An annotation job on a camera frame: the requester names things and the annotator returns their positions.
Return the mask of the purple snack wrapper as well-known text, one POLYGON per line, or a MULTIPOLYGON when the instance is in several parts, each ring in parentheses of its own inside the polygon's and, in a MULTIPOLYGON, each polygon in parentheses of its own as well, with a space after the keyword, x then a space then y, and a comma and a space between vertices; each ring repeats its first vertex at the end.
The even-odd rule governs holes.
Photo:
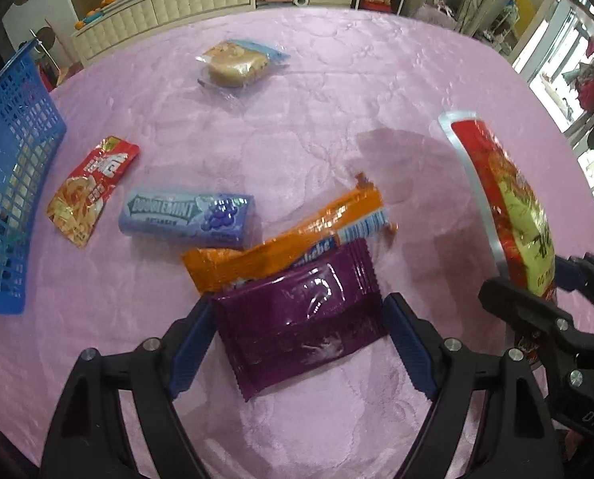
POLYGON ((218 294, 212 308, 246 401, 386 335, 382 292, 362 238, 218 294))

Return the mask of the red green snack bag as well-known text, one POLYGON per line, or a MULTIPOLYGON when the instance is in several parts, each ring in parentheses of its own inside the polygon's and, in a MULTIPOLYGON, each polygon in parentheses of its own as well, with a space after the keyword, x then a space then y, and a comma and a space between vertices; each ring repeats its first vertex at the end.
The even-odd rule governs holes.
POLYGON ((556 302, 556 251, 531 185, 476 113, 448 111, 439 123, 475 194, 498 273, 556 302))

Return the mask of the orange candy wrapper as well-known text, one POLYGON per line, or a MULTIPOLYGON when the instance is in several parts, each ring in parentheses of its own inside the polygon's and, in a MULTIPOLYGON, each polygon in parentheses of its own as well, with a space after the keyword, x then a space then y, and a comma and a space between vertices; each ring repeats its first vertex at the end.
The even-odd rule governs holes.
POLYGON ((279 236, 244 251, 191 249, 181 261, 198 293, 217 293, 309 263, 351 241, 377 234, 391 240, 396 232, 382 193, 360 173, 355 188, 279 236))

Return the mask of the small orange noodle snack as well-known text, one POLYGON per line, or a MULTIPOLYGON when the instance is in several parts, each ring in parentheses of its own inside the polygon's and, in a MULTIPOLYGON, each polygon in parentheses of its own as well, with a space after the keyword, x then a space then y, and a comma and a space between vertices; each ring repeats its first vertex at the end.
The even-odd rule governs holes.
POLYGON ((47 218, 75 247, 88 244, 107 199, 139 154, 138 145, 106 137, 55 192, 47 218))

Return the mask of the blue plastic basket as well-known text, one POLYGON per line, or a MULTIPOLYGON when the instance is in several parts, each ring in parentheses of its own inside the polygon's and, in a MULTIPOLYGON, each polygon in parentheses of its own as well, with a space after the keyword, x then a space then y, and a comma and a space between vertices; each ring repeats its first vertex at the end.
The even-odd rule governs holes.
POLYGON ((66 124, 28 41, 0 72, 0 314, 21 314, 34 218, 66 124))

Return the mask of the blue Doublemint gum pack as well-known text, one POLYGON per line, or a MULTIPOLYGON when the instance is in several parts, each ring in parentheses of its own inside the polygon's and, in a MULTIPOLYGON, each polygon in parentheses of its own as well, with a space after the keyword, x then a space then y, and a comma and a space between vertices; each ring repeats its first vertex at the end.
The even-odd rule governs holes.
POLYGON ((190 247, 244 250, 257 242, 255 200, 227 192, 133 189, 119 214, 126 236, 180 240, 190 247))

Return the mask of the pink table cloth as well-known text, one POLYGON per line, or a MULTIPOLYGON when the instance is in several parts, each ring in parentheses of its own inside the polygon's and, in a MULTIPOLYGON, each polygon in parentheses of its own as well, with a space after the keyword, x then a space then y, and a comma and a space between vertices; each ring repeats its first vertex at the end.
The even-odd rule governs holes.
POLYGON ((477 297, 495 264, 439 125, 446 111, 469 110, 533 187, 557 252, 594 253, 594 197, 557 125, 502 56, 443 28, 318 8, 213 18, 102 58, 52 97, 67 131, 44 201, 104 137, 140 154, 86 247, 37 214, 24 310, 0 315, 0 430, 32 461, 82 350, 133 350, 198 298, 181 247, 119 231, 130 189, 250 194, 271 238, 344 195, 362 173, 398 227, 391 242, 374 242, 382 291, 402 293, 441 334, 500 352, 504 325, 477 297), (215 87, 195 58, 228 39, 289 60, 248 87, 215 87))

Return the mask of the wrapped bread bun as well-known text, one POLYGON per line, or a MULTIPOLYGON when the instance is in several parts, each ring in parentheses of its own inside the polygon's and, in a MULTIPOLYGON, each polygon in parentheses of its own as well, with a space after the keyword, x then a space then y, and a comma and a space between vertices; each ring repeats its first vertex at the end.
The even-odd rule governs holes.
POLYGON ((195 58, 202 65, 203 81, 224 89, 248 87, 288 60, 282 50, 241 39, 221 41, 195 58))

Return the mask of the pink tote bag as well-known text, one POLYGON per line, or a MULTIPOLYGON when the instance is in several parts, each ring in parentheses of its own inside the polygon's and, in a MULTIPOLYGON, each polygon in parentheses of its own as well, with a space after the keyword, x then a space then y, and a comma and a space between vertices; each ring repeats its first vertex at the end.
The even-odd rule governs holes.
POLYGON ((440 1, 438 4, 423 3, 415 11, 413 18, 416 21, 439 26, 449 30, 456 30, 458 26, 452 10, 442 1, 440 1))

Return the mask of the oranges on cabinet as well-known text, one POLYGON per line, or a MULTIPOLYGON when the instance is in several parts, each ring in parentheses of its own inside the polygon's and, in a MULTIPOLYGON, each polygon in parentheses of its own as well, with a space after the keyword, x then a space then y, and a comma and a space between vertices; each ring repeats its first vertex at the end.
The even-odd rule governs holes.
POLYGON ((82 28, 89 25, 93 21, 96 21, 98 18, 101 18, 101 16, 103 15, 103 11, 108 6, 111 6, 111 4, 114 3, 115 1, 116 0, 102 0, 100 5, 96 9, 89 11, 82 20, 78 21, 74 25, 74 29, 81 30, 82 28))

